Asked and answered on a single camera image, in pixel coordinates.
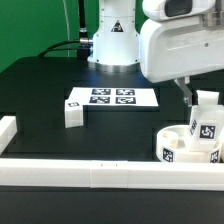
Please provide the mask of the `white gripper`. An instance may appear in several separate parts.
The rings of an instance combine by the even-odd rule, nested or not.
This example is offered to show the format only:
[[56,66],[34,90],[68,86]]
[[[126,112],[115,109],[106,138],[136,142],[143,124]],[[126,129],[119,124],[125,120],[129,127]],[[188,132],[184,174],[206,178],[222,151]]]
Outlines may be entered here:
[[199,16],[164,22],[148,19],[140,32],[140,67],[150,82],[175,79],[191,107],[188,76],[224,68],[224,27],[204,27]]

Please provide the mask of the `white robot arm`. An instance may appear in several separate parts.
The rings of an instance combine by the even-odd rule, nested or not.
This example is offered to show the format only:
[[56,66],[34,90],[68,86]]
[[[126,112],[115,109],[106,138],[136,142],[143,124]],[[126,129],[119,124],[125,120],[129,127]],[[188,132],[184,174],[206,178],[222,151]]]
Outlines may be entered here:
[[173,80],[192,101],[194,75],[224,69],[224,0],[99,0],[99,28],[88,65],[105,72],[139,69],[152,83]]

